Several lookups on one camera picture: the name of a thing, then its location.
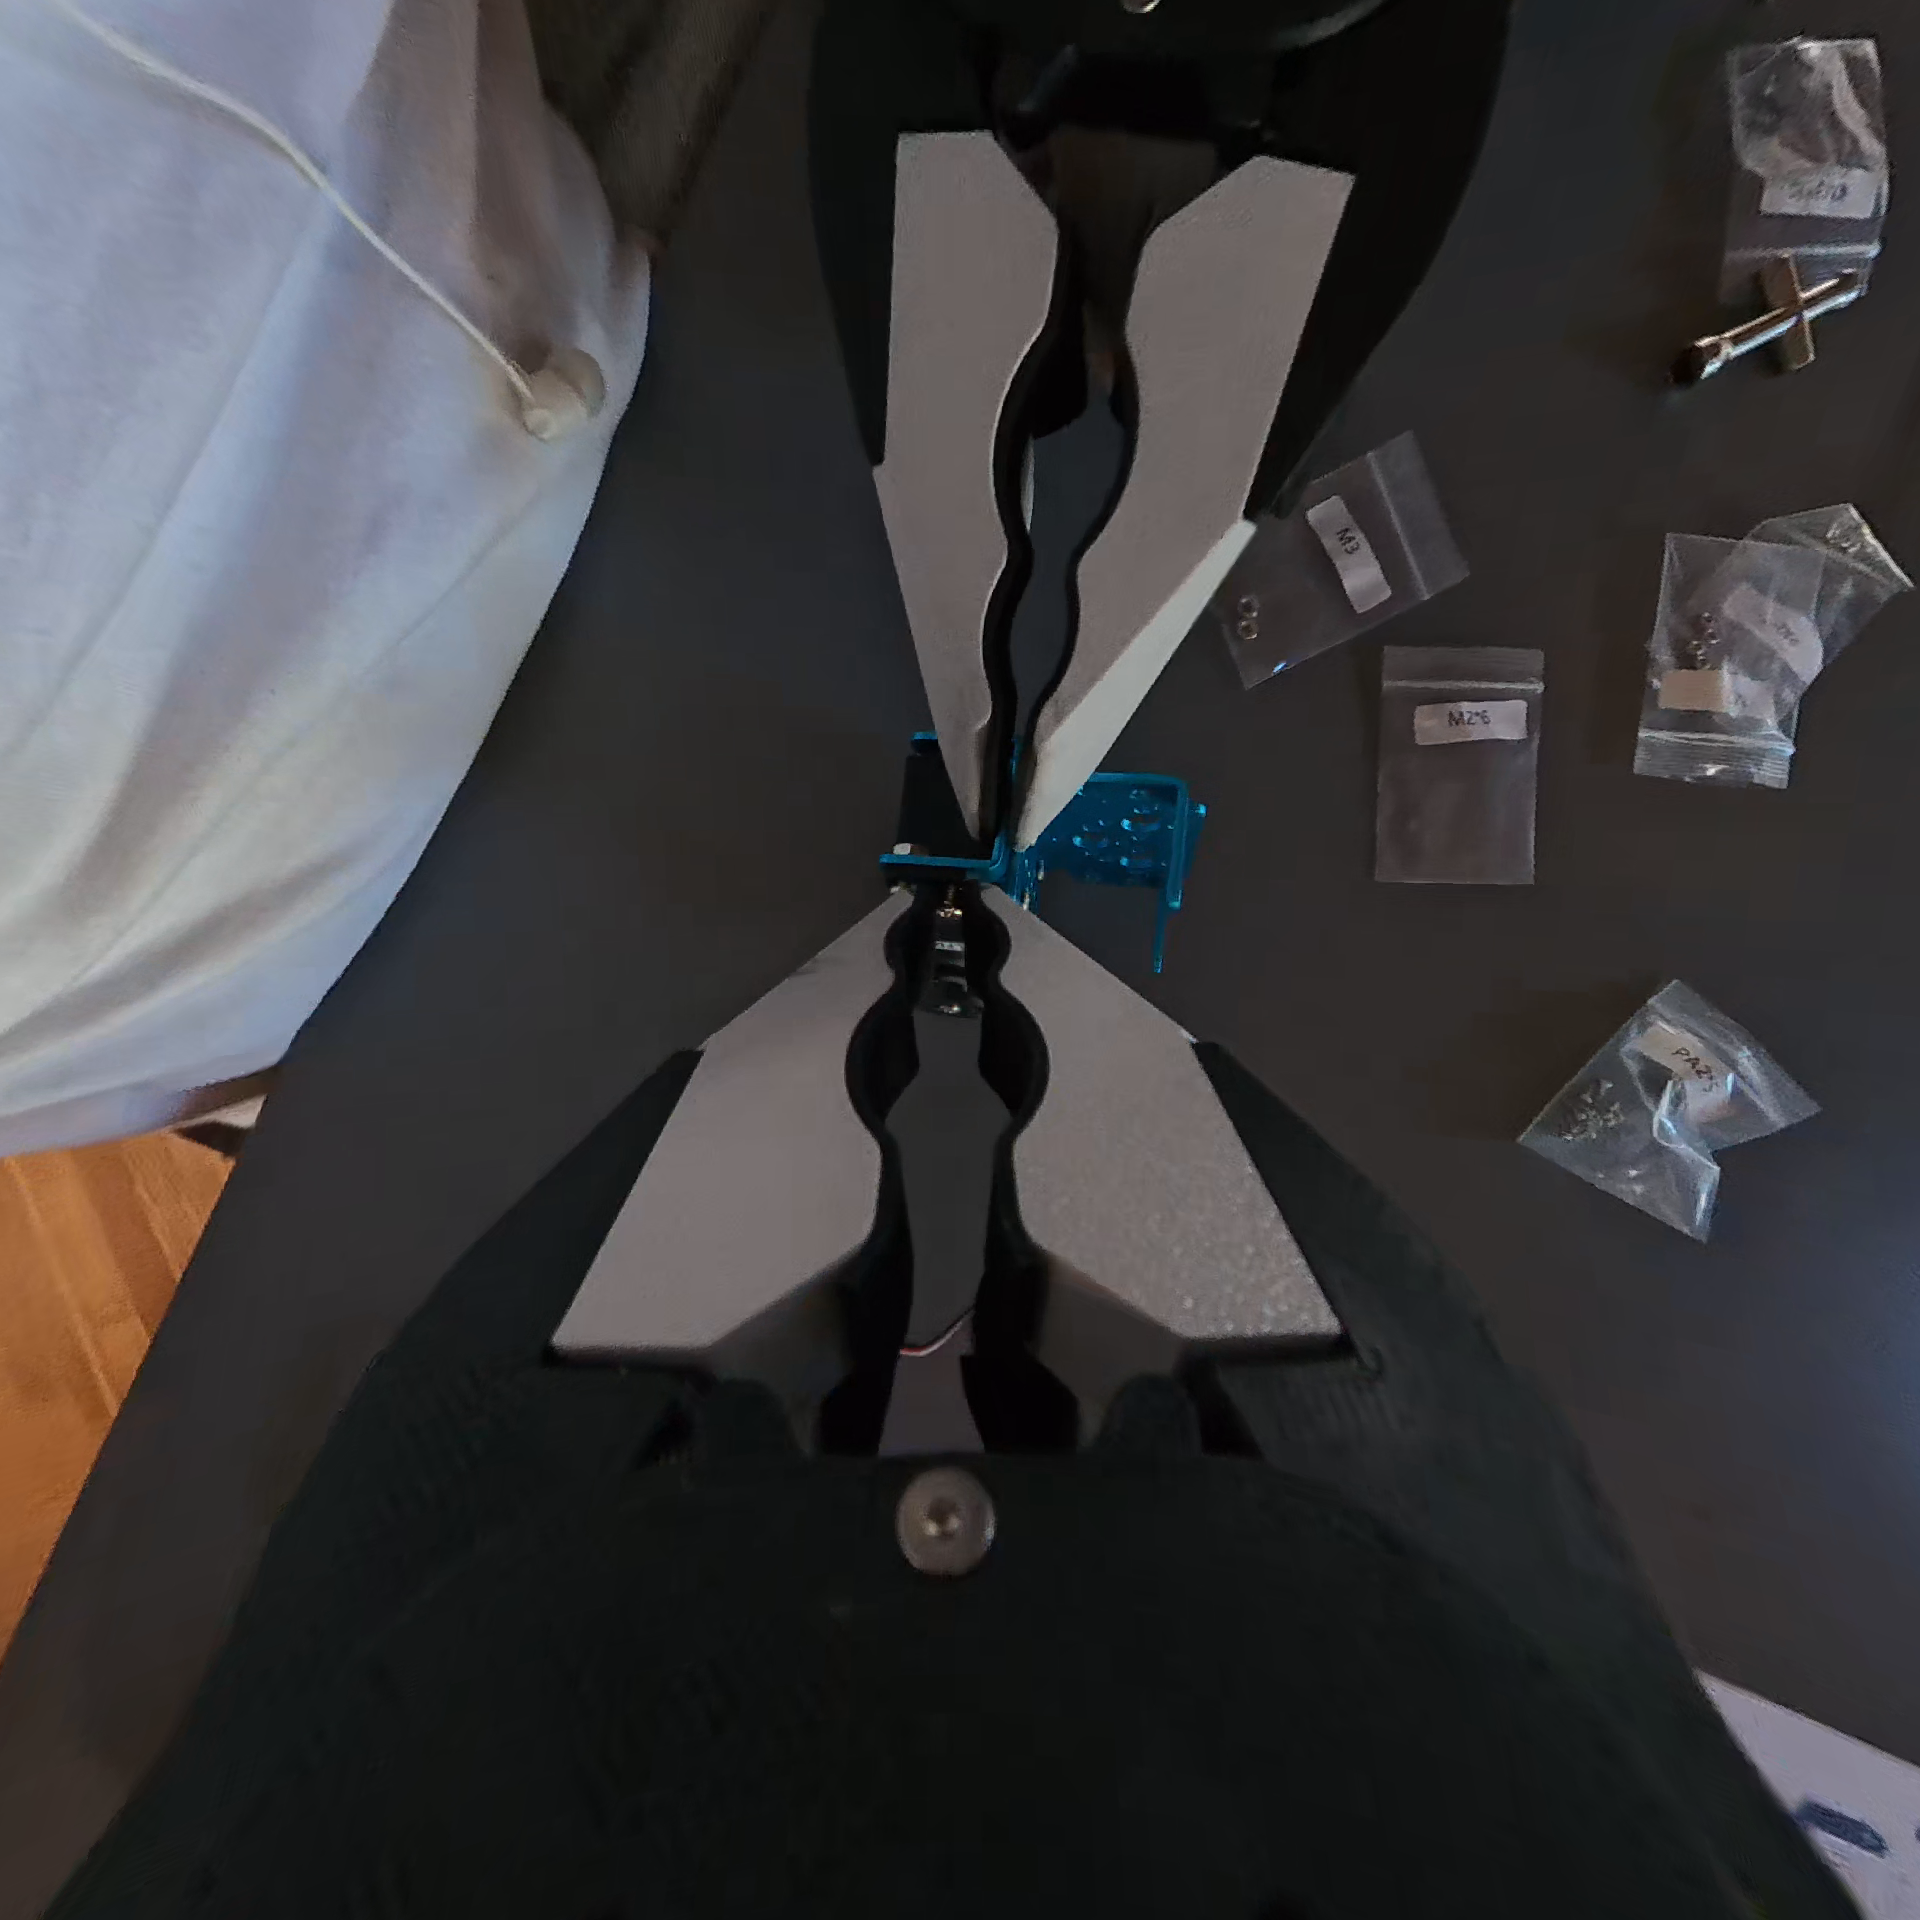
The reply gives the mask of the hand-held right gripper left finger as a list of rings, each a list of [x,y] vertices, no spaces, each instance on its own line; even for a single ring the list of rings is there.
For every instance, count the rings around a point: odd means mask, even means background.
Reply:
[[[807,1452],[874,1453],[913,1290],[889,1121],[921,1068],[910,890],[716,1031],[550,1339],[762,1385]]]

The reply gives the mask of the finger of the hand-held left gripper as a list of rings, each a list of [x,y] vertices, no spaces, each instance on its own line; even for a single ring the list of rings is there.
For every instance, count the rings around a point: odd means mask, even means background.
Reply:
[[[997,136],[900,136],[873,482],[928,716],[976,841],[991,841],[1007,809],[1010,643],[1032,563],[1023,447],[1064,289],[1057,220]]]
[[[1130,451],[1072,571],[1072,651],[1023,756],[1016,843],[1093,777],[1253,540],[1245,498],[1351,193],[1351,173],[1260,156],[1142,241],[1119,337]]]

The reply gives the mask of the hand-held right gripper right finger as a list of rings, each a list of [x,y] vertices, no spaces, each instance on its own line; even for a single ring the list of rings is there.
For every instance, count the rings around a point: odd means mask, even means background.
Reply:
[[[1198,1044],[997,888],[968,919],[1005,1109],[967,1399],[989,1450],[1073,1450],[1141,1376],[1340,1354],[1341,1323]]]

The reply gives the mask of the blue metal servo bracket assembly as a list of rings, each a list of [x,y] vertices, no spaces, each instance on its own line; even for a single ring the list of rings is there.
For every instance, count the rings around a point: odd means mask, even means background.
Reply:
[[[879,869],[889,882],[989,884],[1026,911],[1037,911],[1046,879],[1152,895],[1152,970],[1161,973],[1207,815],[1178,777],[1097,773],[1032,847],[1014,848],[1007,832],[981,843],[959,817],[940,738],[924,730],[906,744],[895,841]]]

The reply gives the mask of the dark desk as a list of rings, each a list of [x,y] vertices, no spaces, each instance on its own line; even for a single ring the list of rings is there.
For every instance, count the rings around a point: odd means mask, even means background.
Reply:
[[[865,913],[924,724],[813,251],[813,4],[655,277],[570,571],[390,915],[303,1029],[4,1661],[4,1915],[168,1739],[359,1376],[639,1080]],[[1815,364],[1692,391],[1740,44],[1878,44],[1890,196]],[[1558,1402],[1696,1660],[1914,1757],[1914,595],[1784,791],[1633,777],[1669,533],[1853,500],[1914,569],[1914,4],[1522,4],[1472,181],[1310,473],[1415,433],[1472,577],[1388,626],[1544,655],[1537,880],[1374,882],[1376,656],[1242,690],[1196,633],[1119,744],[1209,805],[1167,967],[1049,915],[1380,1185]],[[1693,1241],[1519,1135],[1669,981],[1818,1114]]]

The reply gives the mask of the flat clear bag with nuts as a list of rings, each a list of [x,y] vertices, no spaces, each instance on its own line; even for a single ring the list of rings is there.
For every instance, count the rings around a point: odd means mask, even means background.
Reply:
[[[1466,579],[1422,443],[1404,433],[1260,517],[1209,609],[1238,684],[1256,689]]]

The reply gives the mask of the clear bag of black parts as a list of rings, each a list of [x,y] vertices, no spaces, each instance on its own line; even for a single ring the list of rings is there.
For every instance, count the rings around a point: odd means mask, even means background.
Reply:
[[[1890,196],[1880,49],[1869,37],[1748,42],[1724,60],[1732,173],[1719,296],[1786,259],[1802,284],[1869,282]]]

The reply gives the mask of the small metal cross wrench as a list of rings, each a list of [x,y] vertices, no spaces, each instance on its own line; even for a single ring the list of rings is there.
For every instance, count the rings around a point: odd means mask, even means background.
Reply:
[[[1693,338],[1673,359],[1669,385],[1692,391],[1732,364],[1762,352],[1781,372],[1817,359],[1815,324],[1865,296],[1868,271],[1849,268],[1807,279],[1792,255],[1765,257],[1758,273],[1762,309],[1735,327]]]

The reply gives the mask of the flat clear zip bag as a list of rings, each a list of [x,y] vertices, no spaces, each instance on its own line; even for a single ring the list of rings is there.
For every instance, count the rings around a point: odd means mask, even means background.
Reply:
[[[1543,700],[1537,650],[1383,650],[1377,882],[1533,882]]]

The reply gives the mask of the clear bag of dark screws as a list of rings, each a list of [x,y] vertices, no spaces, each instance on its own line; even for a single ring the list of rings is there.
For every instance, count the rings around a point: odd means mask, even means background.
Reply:
[[[1519,1146],[1706,1241],[1720,1157],[1817,1114],[1740,1023],[1673,979],[1544,1103]]]

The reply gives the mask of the crumpled clear plastic bag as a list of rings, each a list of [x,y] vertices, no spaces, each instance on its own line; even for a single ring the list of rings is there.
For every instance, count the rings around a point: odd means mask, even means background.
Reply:
[[[1912,579],[1853,503],[1754,523],[1737,544],[1720,610],[1777,696],[1802,697]]]

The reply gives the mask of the clear bag with white block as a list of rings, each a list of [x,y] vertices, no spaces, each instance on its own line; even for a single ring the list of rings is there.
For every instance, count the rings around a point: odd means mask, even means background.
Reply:
[[[1792,544],[1669,536],[1631,773],[1784,791],[1792,713],[1817,666],[1815,557]]]

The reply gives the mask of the assembly instruction sheet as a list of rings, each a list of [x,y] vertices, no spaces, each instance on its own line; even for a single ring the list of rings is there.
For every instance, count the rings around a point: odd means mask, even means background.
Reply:
[[[1918,1768],[1706,1673],[1717,1713],[1869,1917],[1918,1915]]]

